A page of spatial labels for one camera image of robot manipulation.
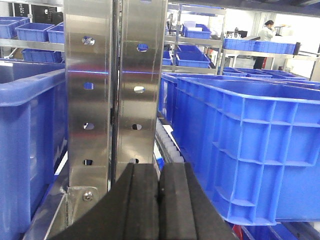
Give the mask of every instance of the shelf beam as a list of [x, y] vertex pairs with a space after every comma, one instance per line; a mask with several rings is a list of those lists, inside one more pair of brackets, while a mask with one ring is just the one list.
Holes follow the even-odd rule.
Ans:
[[[175, 44], [176, 36], [164, 36], [165, 44]], [[207, 46], [207, 47], [221, 47], [220, 40], [212, 40], [212, 39], [200, 39], [200, 38], [190, 38], [180, 36], [178, 40], [178, 44], [181, 45], [199, 45], [199, 46]]]
[[23, 41], [17, 39], [0, 38], [0, 47], [20, 48], [20, 49], [39, 49], [49, 51], [65, 51], [65, 45], [61, 43], [41, 42], [41, 41]]

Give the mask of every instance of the metal rail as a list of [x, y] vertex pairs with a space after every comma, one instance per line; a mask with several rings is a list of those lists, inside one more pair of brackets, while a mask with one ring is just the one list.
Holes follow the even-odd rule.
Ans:
[[40, 49], [48, 51], [64, 52], [65, 45], [62, 43], [24, 41], [17, 39], [0, 38], [0, 47], [20, 48], [20, 49]]

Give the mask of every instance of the person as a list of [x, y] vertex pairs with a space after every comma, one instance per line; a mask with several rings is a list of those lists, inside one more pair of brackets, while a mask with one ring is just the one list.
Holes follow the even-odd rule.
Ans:
[[[271, 41], [271, 39], [276, 35], [276, 30], [274, 28], [274, 21], [269, 20], [264, 24], [264, 28], [259, 32], [260, 41]], [[258, 56], [253, 65], [253, 69], [261, 69], [264, 64], [265, 57]]]

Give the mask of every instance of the white lab coat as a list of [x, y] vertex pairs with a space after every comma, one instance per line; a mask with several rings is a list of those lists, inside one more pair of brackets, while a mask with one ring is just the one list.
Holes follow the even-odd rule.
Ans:
[[259, 32], [260, 41], [271, 41], [276, 35], [276, 31], [273, 31], [266, 26]]

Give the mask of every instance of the stainless steel upright post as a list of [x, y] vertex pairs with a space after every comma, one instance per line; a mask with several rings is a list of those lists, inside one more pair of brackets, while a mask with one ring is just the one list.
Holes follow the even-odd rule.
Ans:
[[108, 190], [113, 1], [64, 0], [64, 14], [72, 224]]
[[167, 0], [123, 0], [116, 174], [152, 163]]

